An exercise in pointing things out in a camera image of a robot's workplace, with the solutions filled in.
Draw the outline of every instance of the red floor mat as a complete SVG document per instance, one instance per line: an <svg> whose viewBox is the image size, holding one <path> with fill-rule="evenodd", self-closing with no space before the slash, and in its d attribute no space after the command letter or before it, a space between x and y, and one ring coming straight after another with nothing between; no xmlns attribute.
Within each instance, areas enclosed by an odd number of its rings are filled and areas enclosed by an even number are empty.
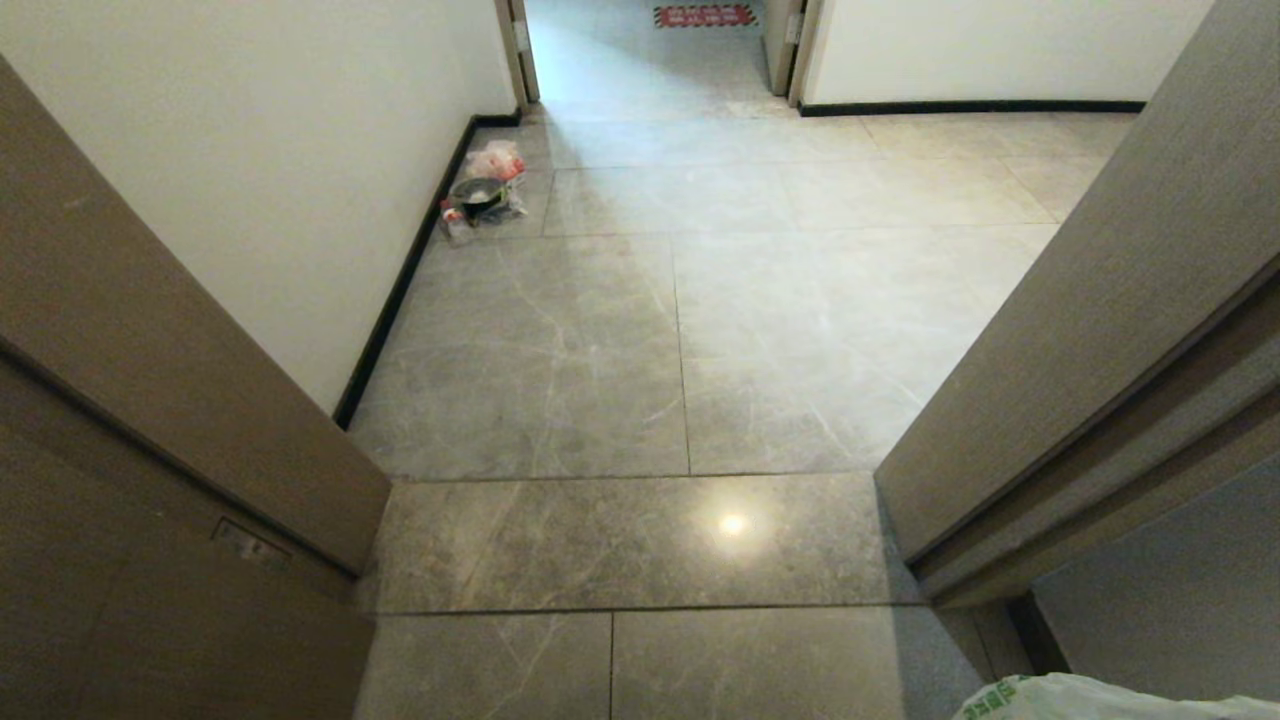
<svg viewBox="0 0 1280 720"><path fill-rule="evenodd" d="M653 9L654 27L754 26L755 13L746 5L664 5Z"/></svg>

